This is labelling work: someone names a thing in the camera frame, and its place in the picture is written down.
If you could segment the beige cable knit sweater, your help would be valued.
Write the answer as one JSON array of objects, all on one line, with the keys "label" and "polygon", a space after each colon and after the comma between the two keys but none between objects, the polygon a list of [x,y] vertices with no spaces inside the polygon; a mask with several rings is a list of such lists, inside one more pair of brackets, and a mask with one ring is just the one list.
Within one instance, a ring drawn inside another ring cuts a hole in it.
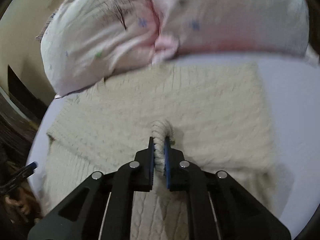
[{"label": "beige cable knit sweater", "polygon": [[164,143],[203,171],[226,171],[273,214],[276,148],[254,63],[161,64],[101,80],[69,99],[47,132],[46,215],[93,172],[116,172],[153,139],[153,186],[133,195],[129,239],[190,239],[187,196],[171,192]]}]

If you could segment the lavender bed sheet mattress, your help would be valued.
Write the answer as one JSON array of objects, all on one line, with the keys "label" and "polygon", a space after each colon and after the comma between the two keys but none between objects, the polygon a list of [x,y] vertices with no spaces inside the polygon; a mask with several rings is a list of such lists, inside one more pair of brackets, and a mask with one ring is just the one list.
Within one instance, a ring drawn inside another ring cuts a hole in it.
[{"label": "lavender bed sheet mattress", "polygon": [[280,221],[297,237],[319,205],[319,65],[272,54],[185,56],[174,64],[238,66],[252,61],[267,93],[279,150],[273,201]]}]

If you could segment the dark wall television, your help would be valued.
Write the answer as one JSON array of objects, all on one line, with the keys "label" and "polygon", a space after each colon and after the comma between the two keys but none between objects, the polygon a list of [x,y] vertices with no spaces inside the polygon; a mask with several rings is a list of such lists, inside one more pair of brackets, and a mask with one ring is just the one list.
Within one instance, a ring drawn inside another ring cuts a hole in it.
[{"label": "dark wall television", "polygon": [[48,107],[36,98],[8,65],[10,100],[34,123],[40,124]]}]

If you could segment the pink floral right pillow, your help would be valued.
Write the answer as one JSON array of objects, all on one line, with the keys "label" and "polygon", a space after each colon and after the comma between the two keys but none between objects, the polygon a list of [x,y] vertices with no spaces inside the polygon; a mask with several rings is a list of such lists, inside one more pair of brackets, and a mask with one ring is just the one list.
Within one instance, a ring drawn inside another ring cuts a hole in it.
[{"label": "pink floral right pillow", "polygon": [[155,61],[176,55],[261,51],[319,61],[309,42],[306,0],[151,0]]}]

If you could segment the pink floral left pillow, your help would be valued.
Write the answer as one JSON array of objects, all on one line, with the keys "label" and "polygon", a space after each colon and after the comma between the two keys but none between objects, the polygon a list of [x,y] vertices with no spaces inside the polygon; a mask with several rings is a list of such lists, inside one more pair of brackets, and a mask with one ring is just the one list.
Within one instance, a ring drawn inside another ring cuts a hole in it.
[{"label": "pink floral left pillow", "polygon": [[151,0],[64,0],[41,38],[44,71],[57,95],[91,86],[155,58]]}]

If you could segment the pink floral pillow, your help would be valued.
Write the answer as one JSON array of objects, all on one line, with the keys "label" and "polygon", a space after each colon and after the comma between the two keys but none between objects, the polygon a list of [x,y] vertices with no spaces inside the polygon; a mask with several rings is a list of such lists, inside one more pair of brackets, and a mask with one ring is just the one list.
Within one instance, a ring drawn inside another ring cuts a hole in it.
[{"label": "pink floral pillow", "polygon": [[319,61],[309,42],[306,0],[151,0],[155,61],[176,55],[261,51]]},{"label": "pink floral pillow", "polygon": [[57,95],[91,86],[155,58],[151,0],[64,0],[41,38],[44,71]]}]

